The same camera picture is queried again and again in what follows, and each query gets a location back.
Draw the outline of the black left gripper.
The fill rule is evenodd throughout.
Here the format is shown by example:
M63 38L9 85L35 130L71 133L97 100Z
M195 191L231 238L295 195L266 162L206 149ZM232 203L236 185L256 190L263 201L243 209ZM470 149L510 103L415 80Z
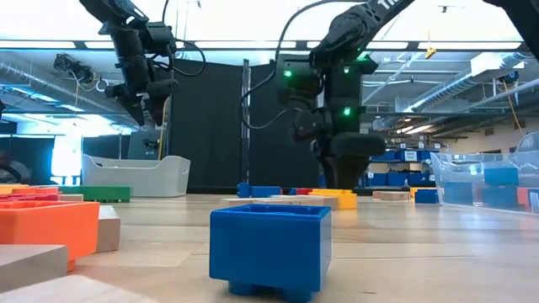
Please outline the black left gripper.
M124 79L123 84L107 86L104 93L107 98L114 98L138 125L145 124L141 100L147 97L146 111L156 125L161 126L164 103L179 89L179 84L175 79L150 82L148 59L144 49L147 26L148 23L103 24L99 33L109 35L112 39L117 58L115 67L120 69Z

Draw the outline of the long green toy brick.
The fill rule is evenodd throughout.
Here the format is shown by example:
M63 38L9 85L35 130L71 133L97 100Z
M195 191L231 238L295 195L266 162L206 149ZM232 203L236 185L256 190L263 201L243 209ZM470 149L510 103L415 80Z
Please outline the long green toy brick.
M60 186L63 194L81 194L84 200L101 203L129 203L131 189L121 186Z

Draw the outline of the silver ventilation duct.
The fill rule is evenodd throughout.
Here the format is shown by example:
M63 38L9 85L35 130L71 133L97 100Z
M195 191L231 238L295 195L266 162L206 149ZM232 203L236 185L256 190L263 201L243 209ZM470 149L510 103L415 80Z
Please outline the silver ventilation duct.
M52 75L41 66L7 52L0 52L2 101L7 102L8 110L49 114L57 105L68 104L82 113L101 115L119 125L135 124L114 100L97 91L83 90L73 76Z

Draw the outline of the white plastic bin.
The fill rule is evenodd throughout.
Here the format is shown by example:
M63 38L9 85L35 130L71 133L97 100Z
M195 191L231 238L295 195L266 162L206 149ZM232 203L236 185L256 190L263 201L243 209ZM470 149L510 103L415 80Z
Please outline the white plastic bin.
M119 160L82 154L82 182L87 186L121 186L135 198L186 195L191 161L179 156L163 160Z

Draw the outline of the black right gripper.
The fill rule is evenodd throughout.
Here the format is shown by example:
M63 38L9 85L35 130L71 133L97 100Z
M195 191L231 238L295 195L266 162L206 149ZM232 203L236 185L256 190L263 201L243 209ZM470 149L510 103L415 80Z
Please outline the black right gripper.
M378 135L360 133L363 76L377 69L366 59L339 63L320 71L322 92L312 108L306 106L290 124L295 142L314 141L327 189L354 189L370 165L372 156L382 156L386 142Z

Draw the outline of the shelf with blue bins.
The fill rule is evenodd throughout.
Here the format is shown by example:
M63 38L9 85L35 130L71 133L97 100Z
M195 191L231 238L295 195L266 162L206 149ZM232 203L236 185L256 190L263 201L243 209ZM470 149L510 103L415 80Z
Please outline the shelf with blue bins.
M366 173L366 186L371 188L434 187L431 156L440 151L439 144L428 148L422 141L415 146L401 142L372 156Z

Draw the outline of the person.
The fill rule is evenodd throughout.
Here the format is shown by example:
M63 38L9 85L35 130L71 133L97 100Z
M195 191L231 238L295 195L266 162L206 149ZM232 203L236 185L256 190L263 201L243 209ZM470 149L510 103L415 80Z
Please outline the person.
M30 179L30 171L22 162L17 162L7 152L0 151L0 183L29 184Z

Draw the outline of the white ventilation duct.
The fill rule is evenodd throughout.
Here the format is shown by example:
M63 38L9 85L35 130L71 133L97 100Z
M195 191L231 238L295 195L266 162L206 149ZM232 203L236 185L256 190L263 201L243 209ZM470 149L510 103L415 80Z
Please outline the white ventilation duct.
M420 95L403 112L423 112L476 87L482 82L506 76L514 70L522 68L524 61L531 58L532 55L529 52L483 52L471 59L470 68Z

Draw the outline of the long orange toy brick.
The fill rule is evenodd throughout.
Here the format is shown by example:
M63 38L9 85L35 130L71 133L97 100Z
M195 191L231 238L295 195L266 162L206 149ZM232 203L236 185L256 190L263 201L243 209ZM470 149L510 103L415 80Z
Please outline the long orange toy brick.
M24 187L12 190L12 194L57 194L57 187Z

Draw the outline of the clear plastic bin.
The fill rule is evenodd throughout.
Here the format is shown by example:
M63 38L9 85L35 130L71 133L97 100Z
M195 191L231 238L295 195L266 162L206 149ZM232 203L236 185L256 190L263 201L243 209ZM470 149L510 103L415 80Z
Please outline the clear plastic bin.
M477 187L525 187L539 189L539 131L530 133L521 139L515 150L509 154L455 154L437 153L431 157L434 170L435 185L438 190L439 200L444 202L445 183L472 183L474 201L472 205L487 207L484 203L478 203ZM484 181L485 168L514 167L518 170L518 186L487 185ZM525 212L533 215L530 207L524 208L518 205L514 209L497 209Z

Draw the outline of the black ceiling-hung device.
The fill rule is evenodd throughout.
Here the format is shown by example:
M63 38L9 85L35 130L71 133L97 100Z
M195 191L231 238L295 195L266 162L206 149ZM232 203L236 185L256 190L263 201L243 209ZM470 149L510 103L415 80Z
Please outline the black ceiling-hung device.
M71 58L68 54L56 54L53 67L59 72L70 73L83 84L90 84L95 79L90 66L83 65L80 61Z

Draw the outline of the amber yellow toy brick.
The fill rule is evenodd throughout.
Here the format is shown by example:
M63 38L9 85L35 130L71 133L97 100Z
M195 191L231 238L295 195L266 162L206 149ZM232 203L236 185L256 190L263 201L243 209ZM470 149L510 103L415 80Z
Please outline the amber yellow toy brick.
M28 188L28 184L20 183L0 183L0 195L2 194L11 194L14 189L24 189Z

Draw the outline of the black folding partition screen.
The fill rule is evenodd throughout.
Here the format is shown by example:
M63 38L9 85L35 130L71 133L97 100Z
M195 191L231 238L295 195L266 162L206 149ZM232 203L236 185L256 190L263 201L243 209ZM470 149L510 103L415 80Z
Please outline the black folding partition screen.
M173 96L169 125L170 154L191 161L191 193L232 190L243 180L258 186L315 188L318 162L306 142L295 143L287 126L297 112L286 112L275 99L273 83L250 96L249 151L243 152L240 97L241 66L201 64L178 60L176 65L197 77L176 77L180 89Z

